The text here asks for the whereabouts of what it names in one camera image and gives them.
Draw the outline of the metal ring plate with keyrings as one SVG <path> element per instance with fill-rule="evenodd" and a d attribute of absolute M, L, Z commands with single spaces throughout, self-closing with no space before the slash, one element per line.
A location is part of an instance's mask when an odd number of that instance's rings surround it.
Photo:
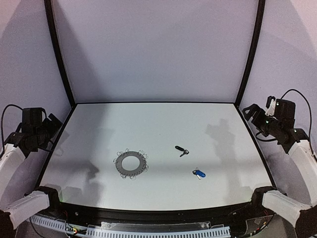
<path fill-rule="evenodd" d="M 117 157 L 113 160 L 117 172 L 122 179 L 129 178 L 135 180 L 136 177 L 145 173 L 149 169 L 148 155 L 142 151 L 125 151 L 117 152 Z"/>

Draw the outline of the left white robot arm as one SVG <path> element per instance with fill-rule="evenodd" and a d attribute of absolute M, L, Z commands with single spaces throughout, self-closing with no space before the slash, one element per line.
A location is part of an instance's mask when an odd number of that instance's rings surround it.
<path fill-rule="evenodd" d="M 44 108 L 22 108 L 22 121 L 7 138 L 2 137 L 0 152 L 0 192 L 3 194 L 18 167 L 32 152 L 48 151 L 52 138 L 62 122 Z M 0 210 L 0 228 L 14 231 L 24 221 L 42 210 L 56 210 L 60 206 L 58 191 L 39 186 L 30 194 Z"/>

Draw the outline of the key with blue tag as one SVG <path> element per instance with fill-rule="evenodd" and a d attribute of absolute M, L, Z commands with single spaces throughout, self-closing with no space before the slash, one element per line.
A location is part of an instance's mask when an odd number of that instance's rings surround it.
<path fill-rule="evenodd" d="M 202 178 L 206 177 L 206 174 L 204 172 L 202 172 L 201 170 L 199 170 L 199 168 L 195 168 L 192 171 L 193 175 L 195 175 L 199 180 L 201 180 Z"/>

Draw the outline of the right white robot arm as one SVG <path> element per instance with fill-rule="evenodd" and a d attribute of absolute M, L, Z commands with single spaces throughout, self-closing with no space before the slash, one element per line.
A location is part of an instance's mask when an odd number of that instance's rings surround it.
<path fill-rule="evenodd" d="M 297 237 L 308 238 L 317 233 L 317 155 L 311 148 L 308 134 L 295 127 L 294 102 L 268 97 L 266 108 L 252 104 L 242 110 L 243 117 L 259 135 L 272 136 L 288 159 L 298 184 L 298 192 L 274 187 L 260 187 L 254 192 L 259 206 L 268 209 L 294 228 Z"/>

